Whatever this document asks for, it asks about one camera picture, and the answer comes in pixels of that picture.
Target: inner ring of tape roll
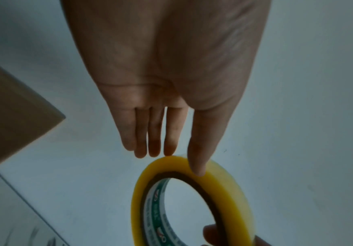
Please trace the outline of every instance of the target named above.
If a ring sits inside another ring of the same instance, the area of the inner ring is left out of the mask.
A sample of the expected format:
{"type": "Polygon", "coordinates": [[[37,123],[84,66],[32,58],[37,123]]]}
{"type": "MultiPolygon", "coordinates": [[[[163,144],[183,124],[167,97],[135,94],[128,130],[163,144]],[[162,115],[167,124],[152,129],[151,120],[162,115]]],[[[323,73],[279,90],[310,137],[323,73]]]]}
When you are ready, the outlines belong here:
{"type": "Polygon", "coordinates": [[[200,194],[212,212],[220,242],[228,246],[221,213],[215,203],[193,179],[179,172],[159,173],[146,186],[140,203],[140,224],[146,246],[186,246],[171,228],[165,211],[164,193],[171,178],[184,181],[200,194]]]}

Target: green and white label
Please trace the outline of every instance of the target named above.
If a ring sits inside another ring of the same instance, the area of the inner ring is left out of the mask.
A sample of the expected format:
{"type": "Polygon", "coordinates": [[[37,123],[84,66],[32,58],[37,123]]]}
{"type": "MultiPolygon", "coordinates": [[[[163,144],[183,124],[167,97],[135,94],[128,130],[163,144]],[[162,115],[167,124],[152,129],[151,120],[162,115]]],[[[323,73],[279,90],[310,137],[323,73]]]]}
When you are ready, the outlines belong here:
{"type": "Polygon", "coordinates": [[[144,229],[148,246],[187,246],[167,220],[164,192],[170,179],[162,179],[149,190],[144,204],[144,229]]]}

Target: yellow tape roll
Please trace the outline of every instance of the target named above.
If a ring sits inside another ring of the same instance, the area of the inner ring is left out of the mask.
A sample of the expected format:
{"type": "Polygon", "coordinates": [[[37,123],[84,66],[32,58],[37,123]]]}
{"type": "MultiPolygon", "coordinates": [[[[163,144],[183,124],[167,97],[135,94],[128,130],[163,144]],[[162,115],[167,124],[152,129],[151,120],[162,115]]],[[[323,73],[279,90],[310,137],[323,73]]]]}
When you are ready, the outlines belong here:
{"type": "Polygon", "coordinates": [[[131,223],[135,246],[185,246],[173,232],[164,209],[170,178],[188,183],[211,210],[224,246],[253,245],[251,209],[233,177],[210,161],[206,174],[195,176],[186,158],[169,156],[152,162],[139,177],[132,197],[131,223]]]}

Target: skin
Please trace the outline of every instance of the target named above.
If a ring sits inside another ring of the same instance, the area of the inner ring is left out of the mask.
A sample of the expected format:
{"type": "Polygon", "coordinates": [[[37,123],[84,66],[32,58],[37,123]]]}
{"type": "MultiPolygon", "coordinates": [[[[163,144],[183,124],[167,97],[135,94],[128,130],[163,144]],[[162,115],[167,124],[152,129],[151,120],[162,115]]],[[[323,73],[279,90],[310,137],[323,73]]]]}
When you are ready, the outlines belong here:
{"type": "MultiPolygon", "coordinates": [[[[204,238],[205,240],[210,243],[213,246],[222,246],[222,244],[219,240],[219,235],[217,232],[216,225],[208,225],[204,227],[204,238]]],[[[271,246],[270,244],[266,243],[263,239],[260,237],[256,236],[255,237],[255,246],[271,246]]]]}
{"type": "Polygon", "coordinates": [[[270,0],[62,0],[83,61],[124,147],[172,155],[194,109],[187,156],[205,173],[239,103],[270,0]]]}

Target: logo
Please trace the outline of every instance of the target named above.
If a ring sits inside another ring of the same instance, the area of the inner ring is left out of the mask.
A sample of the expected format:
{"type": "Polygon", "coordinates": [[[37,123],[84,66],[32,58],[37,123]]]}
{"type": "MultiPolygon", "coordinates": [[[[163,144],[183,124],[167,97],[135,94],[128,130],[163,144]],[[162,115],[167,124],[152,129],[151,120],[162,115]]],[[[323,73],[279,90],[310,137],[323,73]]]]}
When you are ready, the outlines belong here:
{"type": "Polygon", "coordinates": [[[159,189],[157,189],[157,190],[155,191],[155,195],[153,196],[153,200],[154,200],[154,201],[157,201],[158,197],[159,197],[159,189]]]}
{"type": "Polygon", "coordinates": [[[160,238],[160,241],[162,241],[163,243],[165,243],[165,242],[167,241],[167,239],[166,239],[166,237],[164,236],[163,231],[162,231],[162,229],[161,229],[160,227],[158,227],[158,228],[156,229],[156,234],[157,234],[157,236],[160,238]]]}

